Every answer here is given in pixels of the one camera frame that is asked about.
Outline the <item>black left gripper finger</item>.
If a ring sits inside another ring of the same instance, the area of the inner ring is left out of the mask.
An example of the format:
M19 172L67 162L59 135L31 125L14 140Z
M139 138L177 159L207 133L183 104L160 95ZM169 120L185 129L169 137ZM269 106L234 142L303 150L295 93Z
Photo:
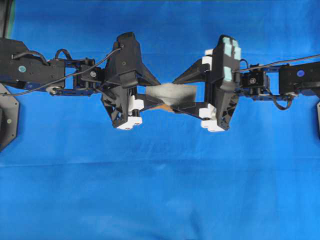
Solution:
M143 108L140 110L140 112L143 112L164 104L164 102L161 99L147 95L147 94L138 93L136 97L138 100L143 100Z
M135 61L135 86L158 86L161 83L141 61Z

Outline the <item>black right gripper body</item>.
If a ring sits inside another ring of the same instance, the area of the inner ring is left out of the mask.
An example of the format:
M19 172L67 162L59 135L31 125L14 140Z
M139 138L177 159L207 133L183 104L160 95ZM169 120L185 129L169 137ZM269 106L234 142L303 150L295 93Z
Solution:
M216 83L211 83L213 49L205 51L202 57L202 63L207 64L205 72L205 102L208 103L207 108L200 109L200 117L202 117L201 127L209 132L223 132L229 129L229 123L239 101L236 91L240 87L241 74L235 72L236 88L233 92L226 92L219 88Z

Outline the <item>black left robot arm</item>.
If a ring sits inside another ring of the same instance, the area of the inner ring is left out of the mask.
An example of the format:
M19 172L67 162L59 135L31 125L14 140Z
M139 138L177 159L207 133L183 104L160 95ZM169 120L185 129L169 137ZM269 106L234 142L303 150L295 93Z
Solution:
M162 105L156 97L139 94L138 86L158 86L159 81L143 64L140 44L132 32L117 37L104 59L104 68L94 59L73 59L59 49L46 60L22 41L1 38L0 82L16 89L48 92L52 96L82 97L101 94L112 126L130 130L142 124L140 113Z

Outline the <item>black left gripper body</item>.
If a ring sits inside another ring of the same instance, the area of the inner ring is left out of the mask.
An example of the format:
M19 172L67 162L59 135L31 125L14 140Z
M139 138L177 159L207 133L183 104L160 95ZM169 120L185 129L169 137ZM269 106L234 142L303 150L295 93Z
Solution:
M143 79L140 63L109 63L104 70L104 82L100 85L101 102L112 126L130 130L140 125L143 100L137 99L137 86Z

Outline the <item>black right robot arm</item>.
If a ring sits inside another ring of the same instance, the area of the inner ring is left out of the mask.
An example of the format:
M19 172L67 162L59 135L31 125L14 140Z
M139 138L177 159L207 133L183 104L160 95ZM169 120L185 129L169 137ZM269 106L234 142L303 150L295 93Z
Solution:
M251 65L240 72L240 60L233 51L225 54L215 48L212 54L195 62L174 84L204 82L204 101L176 103L174 112L201 119L201 127L209 132L229 129L229 123L240 97L254 101L272 101L284 111L295 97L320 95L320 63L298 65Z

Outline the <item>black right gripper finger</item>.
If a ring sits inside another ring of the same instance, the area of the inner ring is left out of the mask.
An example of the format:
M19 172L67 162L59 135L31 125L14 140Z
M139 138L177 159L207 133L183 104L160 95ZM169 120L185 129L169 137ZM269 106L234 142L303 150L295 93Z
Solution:
M206 71L208 64L203 63L202 59L198 59L184 73L178 76L173 84L190 84L206 81Z
M184 102L172 105L172 110L176 114L187 114L202 120L203 118L200 117L200 109L207 107L207 102Z

